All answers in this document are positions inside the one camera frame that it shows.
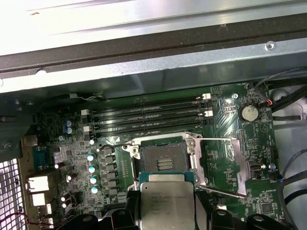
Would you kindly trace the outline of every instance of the integrated circuit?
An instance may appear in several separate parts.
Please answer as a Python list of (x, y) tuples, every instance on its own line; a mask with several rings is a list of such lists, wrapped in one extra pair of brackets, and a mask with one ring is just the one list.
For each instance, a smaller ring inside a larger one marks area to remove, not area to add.
[(179, 142), (141, 147), (141, 164), (143, 172), (188, 171), (187, 145)]
[(270, 203), (261, 204), (261, 212), (262, 213), (271, 213), (271, 212), (273, 212), (272, 205)]

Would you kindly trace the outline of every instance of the metal socket bracket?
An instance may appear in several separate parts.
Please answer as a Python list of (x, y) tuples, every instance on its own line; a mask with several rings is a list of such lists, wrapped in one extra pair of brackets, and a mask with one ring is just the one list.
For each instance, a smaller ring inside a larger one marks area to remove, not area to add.
[(202, 138), (201, 134), (189, 133), (189, 132), (178, 132), (178, 133), (169, 133), (169, 134), (135, 138), (129, 142), (126, 142), (127, 144), (125, 146), (126, 148), (122, 147), (122, 150), (129, 152), (131, 158), (141, 159), (140, 147), (141, 147), (142, 141), (165, 139), (165, 138), (176, 138), (176, 137), (182, 137), (182, 140), (185, 141), (187, 144), (187, 153), (190, 157), (191, 170), (193, 170), (196, 173), (197, 184), (206, 185), (208, 182), (208, 179), (205, 178), (204, 170), (200, 163), (200, 158), (202, 157), (201, 142), (198, 139)]

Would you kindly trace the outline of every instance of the ventilation grille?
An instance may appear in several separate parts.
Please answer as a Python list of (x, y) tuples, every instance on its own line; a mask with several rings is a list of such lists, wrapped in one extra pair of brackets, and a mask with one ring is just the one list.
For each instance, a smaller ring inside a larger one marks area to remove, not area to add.
[[(24, 212), (17, 160), (0, 162), (0, 220), (12, 213)], [(0, 224), (0, 230), (25, 230), (24, 216), (11, 216)]]

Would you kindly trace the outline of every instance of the chip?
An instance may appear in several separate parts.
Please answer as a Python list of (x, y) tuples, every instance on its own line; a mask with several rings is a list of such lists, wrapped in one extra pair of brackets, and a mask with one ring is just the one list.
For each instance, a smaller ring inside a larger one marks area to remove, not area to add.
[(95, 199), (89, 199), (88, 200), (89, 205), (94, 205), (95, 204)]
[(105, 155), (112, 154), (113, 152), (115, 152), (115, 150), (113, 148), (106, 148), (106, 149), (104, 149), (104, 154)]
[(267, 204), (261, 204), (261, 212), (262, 213), (271, 213), (273, 211), (272, 205)]
[(143, 172), (189, 170), (187, 145), (185, 142), (141, 148)]
[(53, 147), (53, 152), (60, 152), (59, 147)]
[(91, 138), (90, 138), (90, 135), (84, 135), (84, 140), (85, 141), (89, 141)]
[(85, 164), (82, 164), (82, 165), (80, 166), (80, 169), (81, 169), (81, 170), (87, 170), (87, 166), (86, 166)]
[(71, 150), (67, 150), (66, 151), (66, 156), (71, 156), (72, 155), (72, 151)]

